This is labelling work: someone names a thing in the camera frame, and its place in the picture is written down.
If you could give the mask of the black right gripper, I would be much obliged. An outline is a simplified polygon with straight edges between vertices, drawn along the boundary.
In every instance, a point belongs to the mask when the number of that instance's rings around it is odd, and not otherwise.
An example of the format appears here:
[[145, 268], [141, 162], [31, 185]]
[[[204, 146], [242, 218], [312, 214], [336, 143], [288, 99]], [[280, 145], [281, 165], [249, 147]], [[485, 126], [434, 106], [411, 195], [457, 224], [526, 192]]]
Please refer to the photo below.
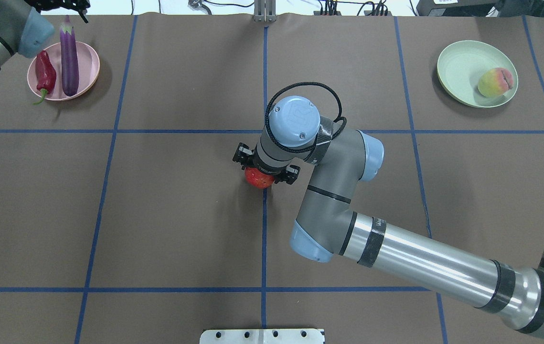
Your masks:
[[248, 166], [258, 168], [261, 172], [275, 177], [275, 183], [293, 184], [300, 173], [296, 165], [271, 166], [259, 156], [257, 148], [250, 150], [249, 146], [239, 143], [233, 155], [233, 161], [241, 165], [242, 170]]

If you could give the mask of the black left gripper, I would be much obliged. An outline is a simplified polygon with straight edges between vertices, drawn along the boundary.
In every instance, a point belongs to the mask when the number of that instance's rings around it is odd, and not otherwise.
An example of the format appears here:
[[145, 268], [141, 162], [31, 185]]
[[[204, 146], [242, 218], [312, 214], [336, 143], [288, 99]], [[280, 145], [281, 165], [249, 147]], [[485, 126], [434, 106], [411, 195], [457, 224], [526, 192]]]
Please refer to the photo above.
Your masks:
[[89, 0], [34, 0], [33, 7], [40, 13], [55, 9], [67, 9], [79, 14], [85, 23], [89, 23], [87, 9], [91, 6]]

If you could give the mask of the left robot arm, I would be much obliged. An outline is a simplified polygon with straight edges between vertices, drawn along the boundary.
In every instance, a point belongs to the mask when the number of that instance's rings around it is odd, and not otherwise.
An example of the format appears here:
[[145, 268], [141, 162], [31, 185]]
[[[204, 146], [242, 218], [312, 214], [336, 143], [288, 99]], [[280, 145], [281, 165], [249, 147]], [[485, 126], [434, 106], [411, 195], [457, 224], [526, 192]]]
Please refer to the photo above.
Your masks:
[[48, 44], [55, 27], [42, 11], [64, 8], [87, 22], [88, 0], [0, 0], [0, 70], [15, 54], [34, 58]]

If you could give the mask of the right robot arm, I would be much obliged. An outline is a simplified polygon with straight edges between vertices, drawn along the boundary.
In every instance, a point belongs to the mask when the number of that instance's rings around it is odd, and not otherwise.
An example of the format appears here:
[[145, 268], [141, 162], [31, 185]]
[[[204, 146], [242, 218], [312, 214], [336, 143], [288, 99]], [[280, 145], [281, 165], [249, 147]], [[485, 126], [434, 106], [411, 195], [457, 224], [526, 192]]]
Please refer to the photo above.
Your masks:
[[544, 338], [544, 253], [537, 268], [513, 268], [357, 213], [357, 183], [381, 168], [384, 146], [346, 119], [321, 116], [307, 98], [273, 96], [259, 143], [239, 144], [233, 160], [274, 182], [293, 183], [294, 159], [315, 166], [294, 221], [290, 246], [327, 263], [334, 255], [379, 269], [497, 315], [511, 329]]

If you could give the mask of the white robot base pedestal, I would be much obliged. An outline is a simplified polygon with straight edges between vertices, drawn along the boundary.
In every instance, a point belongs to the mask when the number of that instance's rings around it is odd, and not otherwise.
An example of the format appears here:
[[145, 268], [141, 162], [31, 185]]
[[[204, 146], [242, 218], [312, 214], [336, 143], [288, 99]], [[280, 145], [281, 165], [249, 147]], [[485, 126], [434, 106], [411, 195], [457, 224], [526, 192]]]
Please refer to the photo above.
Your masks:
[[323, 329], [213, 329], [200, 335], [200, 344], [325, 344]]

